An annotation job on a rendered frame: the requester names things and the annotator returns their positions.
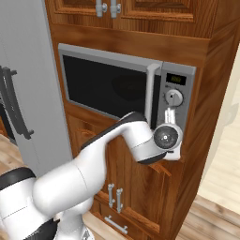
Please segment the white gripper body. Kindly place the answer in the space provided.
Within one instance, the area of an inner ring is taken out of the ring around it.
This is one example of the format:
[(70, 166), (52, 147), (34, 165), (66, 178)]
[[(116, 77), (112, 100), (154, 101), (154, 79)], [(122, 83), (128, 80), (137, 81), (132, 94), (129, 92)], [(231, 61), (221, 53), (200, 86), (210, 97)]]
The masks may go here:
[(165, 111), (165, 123), (175, 124), (175, 109), (167, 108)]

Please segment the dark glass microwave door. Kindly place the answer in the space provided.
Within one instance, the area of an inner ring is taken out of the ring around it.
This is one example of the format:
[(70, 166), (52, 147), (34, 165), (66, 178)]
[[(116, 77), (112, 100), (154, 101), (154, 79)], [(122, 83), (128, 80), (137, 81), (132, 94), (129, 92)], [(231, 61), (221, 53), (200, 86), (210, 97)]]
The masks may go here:
[(58, 52), (67, 100), (112, 119), (130, 112), (144, 113), (147, 67), (159, 64), (150, 124), (151, 128), (157, 126), (160, 61), (63, 43)]

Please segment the tall wooden cabinet housing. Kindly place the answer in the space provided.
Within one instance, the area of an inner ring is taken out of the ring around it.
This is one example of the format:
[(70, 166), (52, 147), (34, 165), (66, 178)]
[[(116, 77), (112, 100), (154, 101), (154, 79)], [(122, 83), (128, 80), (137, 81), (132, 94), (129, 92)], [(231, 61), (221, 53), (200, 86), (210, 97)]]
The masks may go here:
[[(195, 0), (194, 22), (102, 18), (57, 14), (53, 0), (45, 0), (52, 43), (68, 43), (114, 53), (130, 53), (197, 69), (187, 115), (183, 155), (179, 162), (166, 161), (172, 175), (154, 240), (175, 240), (196, 197), (203, 168), (214, 136), (220, 108), (240, 44), (240, 0)], [(124, 152), (121, 188), (125, 188)]]

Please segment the silver microwave oven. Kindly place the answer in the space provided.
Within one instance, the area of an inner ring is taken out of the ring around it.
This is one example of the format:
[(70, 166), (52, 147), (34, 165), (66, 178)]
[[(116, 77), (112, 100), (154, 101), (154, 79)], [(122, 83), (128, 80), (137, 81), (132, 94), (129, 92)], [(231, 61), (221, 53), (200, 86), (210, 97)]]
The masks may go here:
[(164, 123), (167, 108), (175, 109), (175, 123), (186, 126), (188, 107), (196, 68), (160, 61), (160, 89), (158, 94), (157, 126)]

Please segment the wooden cupboard door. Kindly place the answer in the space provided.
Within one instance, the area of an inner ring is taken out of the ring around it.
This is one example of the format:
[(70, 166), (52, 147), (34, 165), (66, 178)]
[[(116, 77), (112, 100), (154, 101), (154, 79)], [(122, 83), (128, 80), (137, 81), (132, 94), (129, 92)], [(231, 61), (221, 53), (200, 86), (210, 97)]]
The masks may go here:
[(97, 16), (96, 0), (53, 0), (57, 14)]
[(122, 19), (194, 22), (195, 0), (121, 0)]
[(123, 214), (141, 228), (160, 232), (166, 189), (172, 175), (164, 167), (166, 160), (142, 165), (133, 158), (125, 166)]
[[(67, 114), (67, 128), (73, 156), (76, 157), (80, 153), (81, 147), (85, 142), (105, 130), (108, 126), (88, 123), (76, 116)], [(103, 189), (96, 195), (97, 199), (103, 199), (105, 202), (108, 201), (109, 184), (114, 184), (112, 196), (116, 198), (116, 190), (124, 184), (124, 179), (118, 180), (118, 177), (123, 174), (125, 151), (127, 151), (127, 147), (122, 137), (117, 137), (107, 145), (107, 178)]]

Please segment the grey fridge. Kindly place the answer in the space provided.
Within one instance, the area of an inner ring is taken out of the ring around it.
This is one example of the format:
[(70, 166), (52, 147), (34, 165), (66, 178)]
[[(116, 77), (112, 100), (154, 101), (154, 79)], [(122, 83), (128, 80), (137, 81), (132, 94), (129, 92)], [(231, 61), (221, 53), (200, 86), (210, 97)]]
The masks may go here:
[(43, 0), (0, 0), (0, 66), (17, 72), (14, 90), (27, 140), (16, 134), (22, 160), (36, 176), (72, 159), (53, 46)]

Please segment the wooden drawer front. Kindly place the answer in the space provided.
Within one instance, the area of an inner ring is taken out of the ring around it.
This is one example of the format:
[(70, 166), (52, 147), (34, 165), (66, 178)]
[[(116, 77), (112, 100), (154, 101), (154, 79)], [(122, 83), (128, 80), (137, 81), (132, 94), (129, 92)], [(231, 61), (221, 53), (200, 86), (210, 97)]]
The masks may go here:
[[(94, 201), (94, 204), (90, 212), (104, 223), (115, 229), (117, 232), (121, 233), (126, 237), (127, 240), (154, 240), (151, 233), (147, 232), (143, 228), (139, 227), (132, 220), (124, 217), (122, 214), (118, 214), (114, 209), (109, 208), (103, 203)], [(107, 222), (104, 218), (108, 215), (112, 216), (112, 220), (120, 225), (121, 227), (127, 226), (127, 234), (120, 232), (111, 223)]]

